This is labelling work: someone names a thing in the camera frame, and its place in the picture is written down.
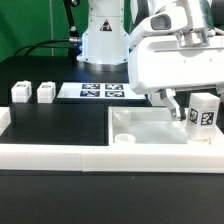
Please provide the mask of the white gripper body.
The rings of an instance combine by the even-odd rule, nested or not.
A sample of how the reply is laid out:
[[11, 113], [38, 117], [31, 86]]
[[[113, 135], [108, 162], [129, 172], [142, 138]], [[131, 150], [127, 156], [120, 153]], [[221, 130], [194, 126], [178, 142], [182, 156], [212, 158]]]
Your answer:
[[137, 94], [224, 84], [224, 36], [209, 6], [133, 6], [128, 76]]

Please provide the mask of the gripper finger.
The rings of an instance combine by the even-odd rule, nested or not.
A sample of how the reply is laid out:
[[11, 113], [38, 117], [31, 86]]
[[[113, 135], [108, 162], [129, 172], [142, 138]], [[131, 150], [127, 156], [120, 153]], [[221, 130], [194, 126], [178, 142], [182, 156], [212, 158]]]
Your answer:
[[185, 109], [180, 107], [175, 100], [176, 92], [173, 89], [163, 89], [160, 91], [160, 99], [166, 108], [170, 111], [174, 121], [183, 121], [186, 119]]
[[220, 94], [220, 95], [224, 94], [224, 83], [217, 84], [216, 91], [217, 91], [217, 94]]

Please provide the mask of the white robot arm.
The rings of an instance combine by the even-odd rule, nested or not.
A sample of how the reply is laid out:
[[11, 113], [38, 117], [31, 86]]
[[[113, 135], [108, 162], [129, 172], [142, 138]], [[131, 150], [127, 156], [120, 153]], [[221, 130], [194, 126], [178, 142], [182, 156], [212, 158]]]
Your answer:
[[139, 95], [159, 93], [176, 120], [178, 91], [224, 92], [224, 36], [211, 15], [212, 0], [130, 0], [133, 30], [123, 27], [124, 0], [88, 0], [88, 28], [78, 62], [94, 70], [128, 70]]

